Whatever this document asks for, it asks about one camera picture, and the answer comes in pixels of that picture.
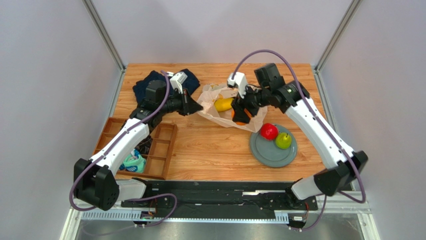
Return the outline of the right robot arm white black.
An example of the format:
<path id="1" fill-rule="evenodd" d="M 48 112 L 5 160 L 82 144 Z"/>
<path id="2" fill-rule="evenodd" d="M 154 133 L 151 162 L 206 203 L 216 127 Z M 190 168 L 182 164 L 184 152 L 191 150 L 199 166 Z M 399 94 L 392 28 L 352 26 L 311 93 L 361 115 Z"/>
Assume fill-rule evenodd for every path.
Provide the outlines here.
<path id="1" fill-rule="evenodd" d="M 286 83 L 274 63 L 254 71 L 259 87 L 249 86 L 242 72 L 233 72 L 227 86 L 238 93 L 231 104 L 232 120 L 248 124 L 260 107 L 273 106 L 286 114 L 303 131 L 318 152 L 325 169 L 294 182 L 286 189 L 291 201 L 299 202 L 324 194 L 333 196 L 357 179 L 368 161 L 362 150 L 355 151 L 346 144 L 319 113 L 308 91 L 301 83 Z"/>

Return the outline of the green fake pear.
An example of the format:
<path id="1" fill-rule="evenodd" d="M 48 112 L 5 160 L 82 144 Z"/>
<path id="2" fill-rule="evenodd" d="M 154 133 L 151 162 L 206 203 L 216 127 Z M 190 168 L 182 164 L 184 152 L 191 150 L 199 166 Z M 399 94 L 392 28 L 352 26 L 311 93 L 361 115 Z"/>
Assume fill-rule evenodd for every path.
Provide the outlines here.
<path id="1" fill-rule="evenodd" d="M 292 137 L 287 132 L 281 132 L 275 138 L 275 145 L 280 149 L 288 149 L 292 144 Z"/>

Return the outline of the translucent plastic bag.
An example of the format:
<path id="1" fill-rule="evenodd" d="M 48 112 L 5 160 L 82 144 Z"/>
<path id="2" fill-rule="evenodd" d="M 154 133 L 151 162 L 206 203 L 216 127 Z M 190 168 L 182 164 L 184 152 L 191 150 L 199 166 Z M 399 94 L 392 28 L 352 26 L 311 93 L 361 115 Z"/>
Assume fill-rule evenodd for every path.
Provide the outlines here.
<path id="1" fill-rule="evenodd" d="M 250 123 L 245 125 L 240 125 L 232 121 L 232 109 L 219 112 L 215 108 L 214 103 L 217 100 L 236 97 L 237 93 L 237 90 L 229 88 L 225 83 L 204 85 L 197 99 L 197 103 L 203 106 L 203 110 L 199 111 L 198 114 L 225 128 L 238 128 L 252 133 L 258 132 L 263 126 L 268 112 L 266 106 L 259 108 L 257 115 L 252 117 Z"/>

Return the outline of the red fake apple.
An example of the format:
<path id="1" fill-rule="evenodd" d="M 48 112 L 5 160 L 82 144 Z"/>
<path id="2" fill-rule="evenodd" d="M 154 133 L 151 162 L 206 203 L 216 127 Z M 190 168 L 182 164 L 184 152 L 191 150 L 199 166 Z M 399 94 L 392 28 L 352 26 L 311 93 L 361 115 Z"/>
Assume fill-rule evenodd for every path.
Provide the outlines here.
<path id="1" fill-rule="evenodd" d="M 273 141 L 279 135 L 280 131 L 272 123 L 265 123 L 260 129 L 260 136 L 267 141 Z"/>

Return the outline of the yellow fake lemon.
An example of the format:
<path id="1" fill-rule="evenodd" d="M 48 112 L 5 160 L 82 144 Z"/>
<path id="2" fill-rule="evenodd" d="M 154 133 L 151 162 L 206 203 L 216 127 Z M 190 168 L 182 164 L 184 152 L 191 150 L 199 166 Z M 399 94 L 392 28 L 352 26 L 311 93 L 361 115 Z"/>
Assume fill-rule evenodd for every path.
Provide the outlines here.
<path id="1" fill-rule="evenodd" d="M 214 102 L 214 108 L 218 113 L 228 111 L 232 108 L 233 97 L 218 99 Z"/>

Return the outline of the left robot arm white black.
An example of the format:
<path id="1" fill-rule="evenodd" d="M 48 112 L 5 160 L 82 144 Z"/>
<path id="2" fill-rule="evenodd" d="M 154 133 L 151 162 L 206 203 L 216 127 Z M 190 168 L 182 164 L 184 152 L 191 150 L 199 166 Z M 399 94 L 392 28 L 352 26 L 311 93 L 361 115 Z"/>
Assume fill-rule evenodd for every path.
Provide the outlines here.
<path id="1" fill-rule="evenodd" d="M 119 133 L 89 160 L 79 159 L 73 170 L 74 182 L 70 190 L 71 205 L 79 199 L 90 204 L 90 209 L 108 211 L 116 202 L 141 199 L 147 185 L 140 179 L 117 180 L 120 166 L 132 150 L 162 122 L 163 116 L 177 112 L 182 116 L 203 110 L 186 88 L 164 80 L 153 80 L 145 89 L 145 98 L 131 113 Z"/>

